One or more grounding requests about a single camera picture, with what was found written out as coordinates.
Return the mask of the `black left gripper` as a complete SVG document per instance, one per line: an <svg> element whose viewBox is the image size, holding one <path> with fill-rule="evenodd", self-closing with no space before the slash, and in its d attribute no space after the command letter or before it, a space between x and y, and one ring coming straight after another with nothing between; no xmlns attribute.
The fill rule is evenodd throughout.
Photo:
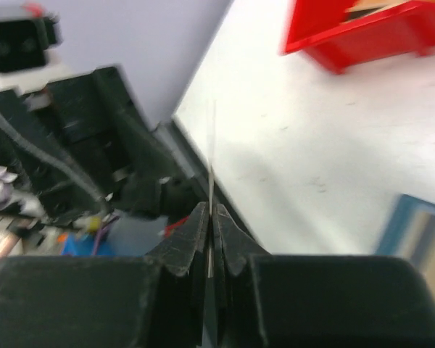
<svg viewBox="0 0 435 348"><path fill-rule="evenodd" d="M180 219L199 202L196 184L149 130L116 66L23 95L0 91L0 165L52 225L113 210Z"/></svg>

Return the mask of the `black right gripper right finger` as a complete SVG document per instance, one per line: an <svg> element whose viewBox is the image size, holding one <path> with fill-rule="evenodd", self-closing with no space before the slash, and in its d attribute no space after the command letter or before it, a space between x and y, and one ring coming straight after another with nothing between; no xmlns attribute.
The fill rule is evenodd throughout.
<svg viewBox="0 0 435 348"><path fill-rule="evenodd" d="M219 347L435 347L435 300L407 261L273 255L212 214Z"/></svg>

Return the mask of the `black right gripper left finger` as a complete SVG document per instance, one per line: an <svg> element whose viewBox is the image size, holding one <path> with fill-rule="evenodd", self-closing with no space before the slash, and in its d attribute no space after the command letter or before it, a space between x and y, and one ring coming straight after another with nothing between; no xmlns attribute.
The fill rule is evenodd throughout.
<svg viewBox="0 0 435 348"><path fill-rule="evenodd" d="M208 204L142 257L0 260L0 347L196 347Z"/></svg>

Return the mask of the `gold card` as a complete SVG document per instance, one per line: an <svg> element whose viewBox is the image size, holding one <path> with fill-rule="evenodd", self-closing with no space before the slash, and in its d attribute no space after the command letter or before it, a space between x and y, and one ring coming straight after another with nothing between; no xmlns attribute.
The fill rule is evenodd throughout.
<svg viewBox="0 0 435 348"><path fill-rule="evenodd" d="M209 237L208 237L208 266L207 266L207 277L211 278L213 276L213 236L212 236L212 211L214 202L214 185L215 185L215 174L213 169L213 161L215 155L215 132L216 132L216 115L217 106L216 100L212 101L211 114L209 117L209 129L208 129L208 157L207 157L207 169L208 169L208 207L209 207Z"/></svg>

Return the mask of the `blue leather card holder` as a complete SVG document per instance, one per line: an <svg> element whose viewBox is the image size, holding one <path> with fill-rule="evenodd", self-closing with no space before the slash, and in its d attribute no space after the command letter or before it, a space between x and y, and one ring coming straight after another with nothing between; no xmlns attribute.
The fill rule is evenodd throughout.
<svg viewBox="0 0 435 348"><path fill-rule="evenodd" d="M374 254L404 258L435 282L435 204L401 195Z"/></svg>

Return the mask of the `red plastic bin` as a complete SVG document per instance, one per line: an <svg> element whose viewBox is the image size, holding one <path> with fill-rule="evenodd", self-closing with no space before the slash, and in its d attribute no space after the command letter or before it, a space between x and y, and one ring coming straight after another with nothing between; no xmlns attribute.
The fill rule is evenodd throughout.
<svg viewBox="0 0 435 348"><path fill-rule="evenodd" d="M435 48L435 1L295 1L282 54L302 51L333 74Z"/></svg>

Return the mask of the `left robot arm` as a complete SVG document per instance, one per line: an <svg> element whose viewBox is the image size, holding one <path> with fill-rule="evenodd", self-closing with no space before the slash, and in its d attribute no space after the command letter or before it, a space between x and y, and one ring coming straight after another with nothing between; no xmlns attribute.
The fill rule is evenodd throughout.
<svg viewBox="0 0 435 348"><path fill-rule="evenodd" d="M198 202L117 67L0 91L0 212L66 226L114 210L180 219Z"/></svg>

